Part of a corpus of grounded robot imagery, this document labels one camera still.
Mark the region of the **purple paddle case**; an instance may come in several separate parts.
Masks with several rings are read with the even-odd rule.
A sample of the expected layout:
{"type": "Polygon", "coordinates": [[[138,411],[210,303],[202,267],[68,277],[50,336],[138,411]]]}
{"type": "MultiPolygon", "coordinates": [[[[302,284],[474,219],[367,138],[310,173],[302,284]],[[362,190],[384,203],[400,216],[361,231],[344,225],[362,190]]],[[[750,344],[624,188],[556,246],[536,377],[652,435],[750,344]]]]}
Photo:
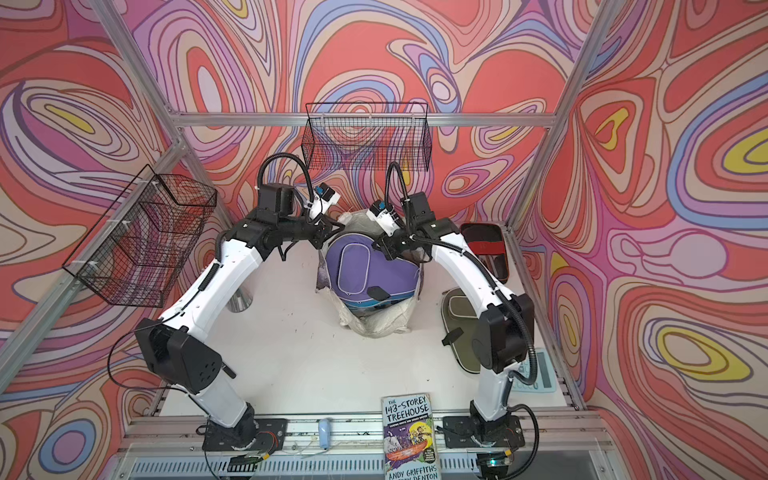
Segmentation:
{"type": "Polygon", "coordinates": [[[356,315],[411,299],[419,286],[421,269],[413,262],[388,260],[373,248],[373,239],[360,233],[336,237],[325,253],[331,289],[356,315]]]}

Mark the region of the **cream canvas tote bag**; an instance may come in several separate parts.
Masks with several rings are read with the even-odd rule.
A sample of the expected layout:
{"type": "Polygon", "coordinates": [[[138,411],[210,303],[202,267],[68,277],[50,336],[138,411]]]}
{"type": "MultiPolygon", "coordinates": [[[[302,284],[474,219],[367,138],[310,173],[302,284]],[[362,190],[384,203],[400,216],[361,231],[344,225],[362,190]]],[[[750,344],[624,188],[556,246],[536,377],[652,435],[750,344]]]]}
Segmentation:
{"type": "Polygon", "coordinates": [[[360,233],[376,240],[382,233],[382,229],[366,216],[366,211],[358,210],[343,213],[338,222],[344,229],[328,240],[318,253],[318,267],[316,273],[315,291],[323,295],[337,311],[339,324],[355,333],[367,338],[381,338],[393,333],[407,333],[410,331],[409,321],[417,306],[423,283],[423,269],[415,295],[408,300],[391,305],[384,309],[375,310],[368,315],[356,315],[351,312],[335,295],[331,289],[328,269],[325,261],[325,253],[330,243],[338,236],[347,233],[360,233]]]}

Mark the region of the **red black ping pong case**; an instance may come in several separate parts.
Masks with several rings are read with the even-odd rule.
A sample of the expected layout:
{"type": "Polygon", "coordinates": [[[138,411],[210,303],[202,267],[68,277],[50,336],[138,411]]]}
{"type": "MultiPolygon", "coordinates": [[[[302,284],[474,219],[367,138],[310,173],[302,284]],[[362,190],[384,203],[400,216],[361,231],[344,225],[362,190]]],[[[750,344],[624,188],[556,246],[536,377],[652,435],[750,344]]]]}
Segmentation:
{"type": "Polygon", "coordinates": [[[490,223],[465,223],[460,231],[472,253],[499,281],[506,283],[510,267],[501,228],[490,223]]]}

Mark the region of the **green paddle case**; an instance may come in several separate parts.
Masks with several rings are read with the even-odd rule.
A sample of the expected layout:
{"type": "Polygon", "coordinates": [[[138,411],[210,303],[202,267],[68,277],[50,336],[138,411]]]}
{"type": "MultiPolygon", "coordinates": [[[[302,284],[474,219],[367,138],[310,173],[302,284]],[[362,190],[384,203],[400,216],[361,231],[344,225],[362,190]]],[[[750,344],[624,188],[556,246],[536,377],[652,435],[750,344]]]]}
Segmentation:
{"type": "Polygon", "coordinates": [[[478,317],[471,302],[460,288],[454,288],[444,293],[440,313],[445,329],[442,344],[451,348],[463,371],[478,375],[481,365],[472,348],[478,317]]]}

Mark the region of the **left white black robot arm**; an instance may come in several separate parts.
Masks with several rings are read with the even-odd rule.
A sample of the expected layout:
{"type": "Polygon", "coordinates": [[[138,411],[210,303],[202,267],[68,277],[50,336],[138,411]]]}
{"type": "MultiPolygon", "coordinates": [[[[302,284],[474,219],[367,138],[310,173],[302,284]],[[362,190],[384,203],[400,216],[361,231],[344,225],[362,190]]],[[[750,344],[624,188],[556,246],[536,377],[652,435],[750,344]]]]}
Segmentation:
{"type": "Polygon", "coordinates": [[[280,445],[276,433],[258,425],[253,406],[235,390],[234,371],[208,344],[219,315],[242,283],[272,253],[285,256],[306,241],[314,248],[340,229],[326,212],[338,196],[326,184],[309,185],[301,206],[296,188],[267,183],[264,175],[280,159],[294,162],[307,176],[307,164],[295,154],[267,157],[257,174],[257,205],[245,218],[221,232],[214,259],[192,286],[157,320],[143,319],[134,331],[148,370],[168,387],[184,392],[207,416],[204,447],[208,451],[245,451],[269,440],[269,450],[280,445]]]}

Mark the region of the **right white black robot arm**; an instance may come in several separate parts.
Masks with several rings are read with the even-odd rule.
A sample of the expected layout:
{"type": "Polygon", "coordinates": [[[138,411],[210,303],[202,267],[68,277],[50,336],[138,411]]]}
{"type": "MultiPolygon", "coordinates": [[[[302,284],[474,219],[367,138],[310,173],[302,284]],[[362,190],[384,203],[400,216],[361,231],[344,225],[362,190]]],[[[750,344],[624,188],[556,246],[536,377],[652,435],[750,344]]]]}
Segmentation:
{"type": "Polygon", "coordinates": [[[374,248],[389,260],[414,255],[439,264],[462,290],[477,317],[471,348],[480,363],[477,393],[464,424],[445,425],[448,440],[468,440],[490,448],[515,431],[513,413],[526,405],[509,404],[514,384],[532,386],[539,373],[535,351],[534,306],[528,295],[516,295],[471,250],[460,228],[439,219],[426,195],[402,190],[403,214],[389,201],[391,179],[404,182],[400,165],[387,168],[385,194],[369,207],[367,216],[382,230],[374,248]]]}

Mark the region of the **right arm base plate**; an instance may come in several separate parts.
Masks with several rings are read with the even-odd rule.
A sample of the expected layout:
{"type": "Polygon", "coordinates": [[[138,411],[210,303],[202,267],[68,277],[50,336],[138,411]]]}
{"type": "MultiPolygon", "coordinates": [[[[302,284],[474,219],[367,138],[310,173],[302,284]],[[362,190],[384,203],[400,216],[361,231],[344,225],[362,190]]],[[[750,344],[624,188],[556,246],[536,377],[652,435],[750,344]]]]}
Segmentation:
{"type": "Polygon", "coordinates": [[[443,418],[441,432],[450,449],[504,448],[516,451],[526,445],[520,419],[510,413],[493,421],[474,416],[447,416],[443,418]]]}

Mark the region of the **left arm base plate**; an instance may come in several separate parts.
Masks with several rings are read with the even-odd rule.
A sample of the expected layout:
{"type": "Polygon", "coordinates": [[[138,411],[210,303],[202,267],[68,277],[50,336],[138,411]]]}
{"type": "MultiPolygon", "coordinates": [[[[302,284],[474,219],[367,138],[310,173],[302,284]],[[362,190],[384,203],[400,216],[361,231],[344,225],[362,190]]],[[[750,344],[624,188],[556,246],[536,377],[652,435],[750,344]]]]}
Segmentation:
{"type": "Polygon", "coordinates": [[[196,433],[203,437],[206,452],[274,453],[283,448],[287,426],[288,420],[284,418],[245,420],[233,428],[207,421],[196,429],[196,433]]]}

